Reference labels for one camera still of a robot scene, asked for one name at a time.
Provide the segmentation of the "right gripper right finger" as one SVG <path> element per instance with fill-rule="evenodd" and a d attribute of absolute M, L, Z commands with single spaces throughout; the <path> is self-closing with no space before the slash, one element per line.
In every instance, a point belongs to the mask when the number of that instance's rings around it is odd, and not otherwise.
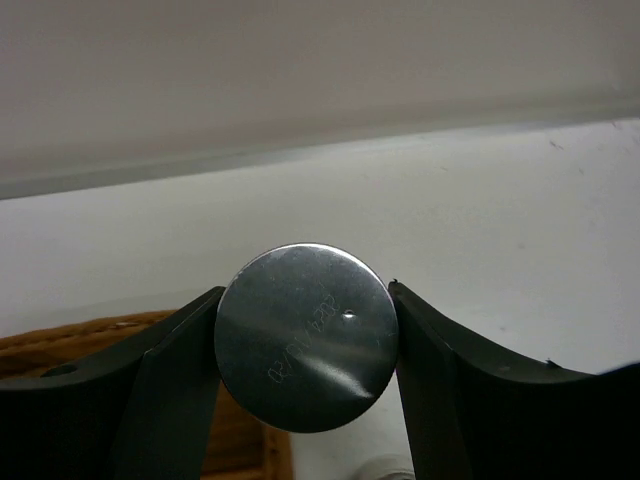
<path fill-rule="evenodd" d="M 399 282 L 397 378 L 419 479 L 635 479 L 639 367 L 569 370 L 449 319 Z"/>

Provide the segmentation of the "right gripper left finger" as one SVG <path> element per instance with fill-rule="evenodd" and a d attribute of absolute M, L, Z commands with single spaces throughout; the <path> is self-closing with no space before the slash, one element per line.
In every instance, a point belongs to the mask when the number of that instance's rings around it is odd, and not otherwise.
<path fill-rule="evenodd" d="M 39 377 L 2 381 L 2 478 L 199 478 L 220 385 L 222 293 Z"/>

